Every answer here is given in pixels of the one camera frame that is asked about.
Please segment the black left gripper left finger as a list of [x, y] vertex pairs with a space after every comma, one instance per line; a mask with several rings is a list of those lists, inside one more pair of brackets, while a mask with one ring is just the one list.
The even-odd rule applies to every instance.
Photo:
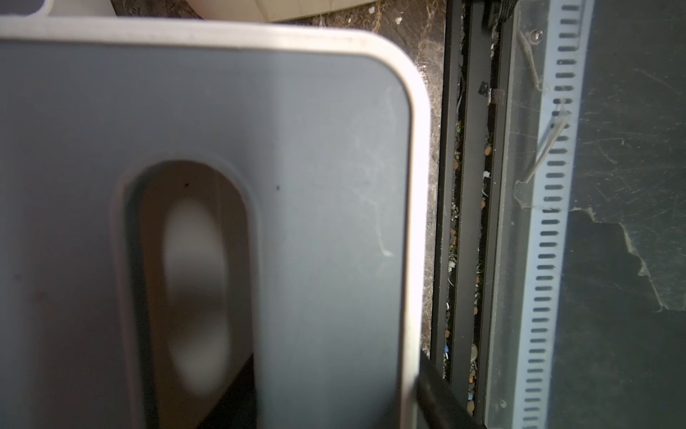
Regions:
[[251, 356], [198, 429], [256, 429], [257, 388]]

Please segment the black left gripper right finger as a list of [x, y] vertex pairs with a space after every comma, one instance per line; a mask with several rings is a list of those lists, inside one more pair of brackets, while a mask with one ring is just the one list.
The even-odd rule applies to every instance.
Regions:
[[416, 381], [416, 402], [419, 408], [418, 428], [478, 429], [482, 428], [453, 395], [430, 359], [419, 352], [419, 375]]

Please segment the white box grey lid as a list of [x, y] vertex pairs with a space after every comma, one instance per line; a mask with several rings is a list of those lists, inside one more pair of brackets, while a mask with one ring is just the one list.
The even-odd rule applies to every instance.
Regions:
[[413, 428], [430, 103], [360, 30], [1, 20], [1, 425]]

